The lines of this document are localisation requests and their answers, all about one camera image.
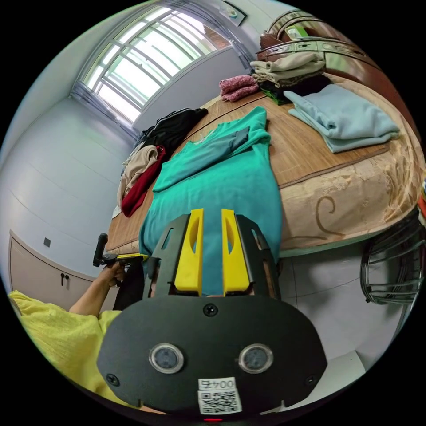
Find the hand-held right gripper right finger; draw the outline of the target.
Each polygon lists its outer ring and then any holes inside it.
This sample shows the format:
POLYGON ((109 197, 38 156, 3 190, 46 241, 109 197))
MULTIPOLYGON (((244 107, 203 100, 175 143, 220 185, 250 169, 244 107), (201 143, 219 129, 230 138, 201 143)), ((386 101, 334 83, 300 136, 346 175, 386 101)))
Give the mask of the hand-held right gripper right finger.
POLYGON ((234 211, 221 210, 223 296, 246 292, 249 276, 234 211))

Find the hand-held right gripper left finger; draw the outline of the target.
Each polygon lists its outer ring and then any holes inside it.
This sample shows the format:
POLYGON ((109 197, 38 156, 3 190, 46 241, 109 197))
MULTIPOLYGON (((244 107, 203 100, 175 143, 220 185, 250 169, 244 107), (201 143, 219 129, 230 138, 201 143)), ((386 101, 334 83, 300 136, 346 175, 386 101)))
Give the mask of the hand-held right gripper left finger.
POLYGON ((183 237, 174 286, 178 292, 202 295, 204 210, 192 210, 183 237))

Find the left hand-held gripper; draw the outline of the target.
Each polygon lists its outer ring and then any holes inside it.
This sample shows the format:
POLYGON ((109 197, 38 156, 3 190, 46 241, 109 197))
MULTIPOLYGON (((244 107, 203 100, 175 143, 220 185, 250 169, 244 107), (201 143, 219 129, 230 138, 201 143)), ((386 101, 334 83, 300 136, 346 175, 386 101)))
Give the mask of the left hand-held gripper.
POLYGON ((103 267, 105 267, 108 264, 115 263, 116 261, 118 261, 124 266, 125 272, 127 273, 128 269, 130 267, 130 263, 126 263, 125 261, 136 261, 136 260, 145 261, 148 258, 149 258, 149 255, 140 254, 140 253, 122 254, 122 255, 117 255, 117 256, 111 255, 111 256, 103 259, 103 267))

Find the person's left hand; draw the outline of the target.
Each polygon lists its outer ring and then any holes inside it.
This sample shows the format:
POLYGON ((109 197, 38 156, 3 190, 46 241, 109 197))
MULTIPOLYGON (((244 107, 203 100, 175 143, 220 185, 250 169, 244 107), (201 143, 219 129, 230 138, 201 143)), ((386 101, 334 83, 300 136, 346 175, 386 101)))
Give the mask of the person's left hand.
POLYGON ((118 287, 125 277, 124 266, 116 261, 106 265, 100 272, 98 279, 99 282, 107 287, 118 287))

